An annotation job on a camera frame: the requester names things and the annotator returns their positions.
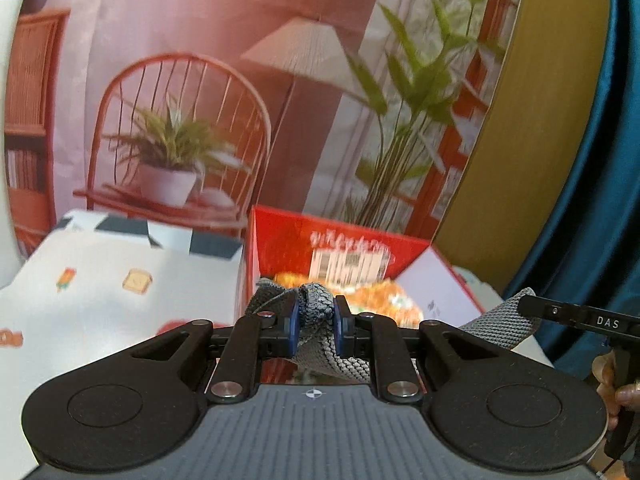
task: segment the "open cardboard box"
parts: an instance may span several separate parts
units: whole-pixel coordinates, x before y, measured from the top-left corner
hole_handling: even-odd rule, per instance
[[[256,206],[249,218],[236,317],[242,316],[261,276],[278,272],[308,276],[312,261],[317,261],[314,253],[327,250],[386,253],[388,262],[380,275],[401,285],[425,319],[460,326],[483,312],[465,282],[428,240]],[[284,382],[295,368],[284,360],[271,360],[263,367],[261,380]]]

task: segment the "curtain fold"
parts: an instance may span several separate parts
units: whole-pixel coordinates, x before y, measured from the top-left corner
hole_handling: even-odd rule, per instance
[[[640,0],[611,0],[590,120],[556,206],[505,296],[539,296],[640,316]],[[601,336],[544,322],[555,366],[585,377]]]

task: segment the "black and white checkered border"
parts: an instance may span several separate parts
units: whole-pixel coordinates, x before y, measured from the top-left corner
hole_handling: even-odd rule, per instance
[[[97,211],[72,210],[53,230],[96,231],[147,238],[151,247],[171,248],[189,254],[230,260],[238,256],[242,242],[226,235],[202,232],[158,222],[124,218]]]

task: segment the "circular black cover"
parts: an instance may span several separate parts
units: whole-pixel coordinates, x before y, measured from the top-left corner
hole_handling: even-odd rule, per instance
[[[116,364],[109,383],[98,361],[43,384],[27,399],[22,428],[41,462],[111,472],[150,462],[185,439],[200,410],[177,371],[168,374],[165,363],[152,360]]]
[[[429,420],[457,452],[497,470],[536,473],[588,458],[607,425],[595,390],[524,360],[467,362],[434,395]]]

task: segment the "metal screw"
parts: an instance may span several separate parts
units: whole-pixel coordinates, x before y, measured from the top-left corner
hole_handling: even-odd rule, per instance
[[[409,381],[396,381],[386,387],[394,397],[413,397],[419,391],[418,385]]]
[[[233,381],[220,381],[211,387],[211,393],[223,399],[233,399],[242,393],[242,386]]]

